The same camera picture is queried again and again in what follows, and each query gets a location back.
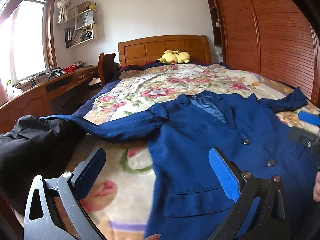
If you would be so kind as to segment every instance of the wooden desk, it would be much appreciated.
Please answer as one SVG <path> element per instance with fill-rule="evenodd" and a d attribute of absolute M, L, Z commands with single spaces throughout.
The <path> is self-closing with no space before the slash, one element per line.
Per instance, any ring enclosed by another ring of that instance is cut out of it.
<path fill-rule="evenodd" d="M 10 131 L 16 120 L 23 115 L 36 117 L 52 114 L 49 104 L 58 96 L 90 81 L 98 73 L 98 66 L 77 69 L 58 78 L 39 84 L 0 107 L 0 133 Z"/>
<path fill-rule="evenodd" d="M 62 107 L 83 106 L 88 100 L 97 95 L 102 89 L 101 85 L 86 86 L 84 93 L 77 93 L 71 97 Z"/>

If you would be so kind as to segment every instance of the white wall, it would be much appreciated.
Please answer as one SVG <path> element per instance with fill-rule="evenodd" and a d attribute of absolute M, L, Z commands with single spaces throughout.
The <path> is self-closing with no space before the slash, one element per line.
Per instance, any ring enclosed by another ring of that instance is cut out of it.
<path fill-rule="evenodd" d="M 87 0 L 73 0 L 76 6 Z M 138 38 L 170 34 L 206 35 L 212 61 L 218 62 L 213 46 L 212 22 L 207 0 L 94 0 L 99 41 L 78 47 L 76 61 L 98 64 L 99 54 L 116 53 L 118 43 Z"/>

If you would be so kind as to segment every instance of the curtain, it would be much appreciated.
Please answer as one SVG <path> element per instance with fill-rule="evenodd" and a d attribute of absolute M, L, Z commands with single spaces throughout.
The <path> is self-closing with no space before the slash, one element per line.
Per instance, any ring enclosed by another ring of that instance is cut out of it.
<path fill-rule="evenodd" d="M 16 75 L 16 70 L 14 68 L 14 57 L 13 57 L 13 36 L 14 36 L 14 27 L 15 27 L 15 21 L 18 16 L 20 5 L 14 10 L 12 14 L 12 27 L 11 27 L 11 42 L 10 42 L 10 54 L 9 54 L 9 66 L 10 66 L 10 77 L 11 82 L 13 85 L 16 85 L 19 83 Z"/>
<path fill-rule="evenodd" d="M 68 11 L 67 8 L 70 6 L 71 0 L 61 0 L 57 3 L 58 8 L 60 9 L 58 22 L 57 24 L 65 23 L 68 21 Z"/>

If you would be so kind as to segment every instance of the desk drawer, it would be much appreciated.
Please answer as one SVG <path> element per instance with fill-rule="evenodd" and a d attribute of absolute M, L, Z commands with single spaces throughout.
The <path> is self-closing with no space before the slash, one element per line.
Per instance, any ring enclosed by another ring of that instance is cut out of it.
<path fill-rule="evenodd" d="M 73 81 L 81 83 L 87 80 L 86 74 L 79 74 L 79 75 L 74 75 L 73 76 Z"/>
<path fill-rule="evenodd" d="M 92 80 L 94 77 L 98 76 L 98 72 L 96 70 L 91 70 L 85 73 L 88 80 Z"/>

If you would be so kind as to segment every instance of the wardrobe door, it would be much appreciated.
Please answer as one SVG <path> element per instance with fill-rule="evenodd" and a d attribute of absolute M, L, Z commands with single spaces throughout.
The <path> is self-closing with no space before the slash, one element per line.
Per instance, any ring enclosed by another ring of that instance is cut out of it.
<path fill-rule="evenodd" d="M 309 22 L 292 0 L 252 3 L 260 38 L 261 75 L 299 86 L 309 99 L 315 98 L 315 40 Z"/>
<path fill-rule="evenodd" d="M 260 73 L 260 52 L 251 0 L 218 0 L 225 60 L 232 68 Z"/>

